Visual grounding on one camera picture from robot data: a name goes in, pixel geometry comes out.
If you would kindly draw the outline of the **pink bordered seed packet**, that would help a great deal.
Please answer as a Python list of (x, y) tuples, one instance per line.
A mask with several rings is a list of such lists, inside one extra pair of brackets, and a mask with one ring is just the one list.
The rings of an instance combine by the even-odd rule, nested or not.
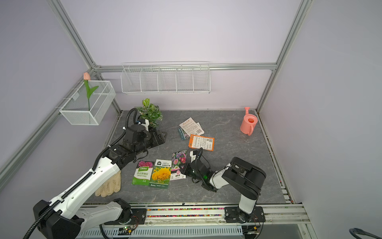
[(187, 150), (178, 151), (172, 154), (172, 166), (170, 180), (186, 179), (186, 175), (181, 173), (181, 165), (187, 161)]

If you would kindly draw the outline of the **marigold seed packet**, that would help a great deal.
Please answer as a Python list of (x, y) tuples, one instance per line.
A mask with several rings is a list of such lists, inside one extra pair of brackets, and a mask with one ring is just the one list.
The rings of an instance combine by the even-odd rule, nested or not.
[(149, 181), (149, 187), (167, 189), (171, 179), (172, 161), (157, 159)]

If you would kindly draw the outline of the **green seed packet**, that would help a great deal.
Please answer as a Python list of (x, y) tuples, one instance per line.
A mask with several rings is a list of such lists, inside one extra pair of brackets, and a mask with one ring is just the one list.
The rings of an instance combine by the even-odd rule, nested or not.
[(139, 161), (133, 175), (132, 185), (148, 186), (153, 166), (153, 161)]

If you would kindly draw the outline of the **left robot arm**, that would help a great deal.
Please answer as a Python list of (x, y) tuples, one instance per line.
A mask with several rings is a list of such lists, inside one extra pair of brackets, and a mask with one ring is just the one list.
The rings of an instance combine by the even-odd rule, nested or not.
[(158, 130), (157, 120), (163, 118), (157, 106), (131, 109), (123, 133), (95, 159), (92, 168), (72, 186), (50, 201), (41, 200), (33, 207), (35, 222), (24, 235), (30, 238), (38, 229), (47, 239), (74, 239), (83, 231), (107, 222), (139, 225), (131, 205), (122, 199), (81, 214), (78, 210), (104, 183), (118, 175), (141, 153), (164, 144), (166, 133)]

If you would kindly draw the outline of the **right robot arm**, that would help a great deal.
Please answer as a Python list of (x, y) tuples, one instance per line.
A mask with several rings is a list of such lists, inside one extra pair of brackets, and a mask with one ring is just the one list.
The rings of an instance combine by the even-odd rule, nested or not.
[(248, 222), (254, 217), (254, 209), (261, 194), (262, 186), (267, 177), (264, 170), (256, 167), (238, 157), (232, 158), (231, 162), (218, 171), (211, 171), (202, 158), (204, 150), (195, 150), (195, 157), (190, 163), (181, 163), (180, 172), (191, 177), (202, 187), (211, 192), (230, 185), (240, 193), (240, 201), (236, 208), (239, 222)]

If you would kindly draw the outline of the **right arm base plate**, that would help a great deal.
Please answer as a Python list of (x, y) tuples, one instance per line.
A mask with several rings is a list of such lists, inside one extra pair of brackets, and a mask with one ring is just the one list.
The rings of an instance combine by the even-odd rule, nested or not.
[(224, 215), (227, 223), (263, 223), (266, 221), (263, 208), (257, 206), (250, 214), (240, 210), (238, 206), (225, 207)]

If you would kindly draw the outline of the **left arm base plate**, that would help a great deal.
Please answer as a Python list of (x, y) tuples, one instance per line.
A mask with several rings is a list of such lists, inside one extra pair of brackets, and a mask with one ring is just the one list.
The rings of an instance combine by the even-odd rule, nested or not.
[(143, 208), (123, 209), (117, 222), (121, 225), (142, 225), (146, 220), (147, 210)]

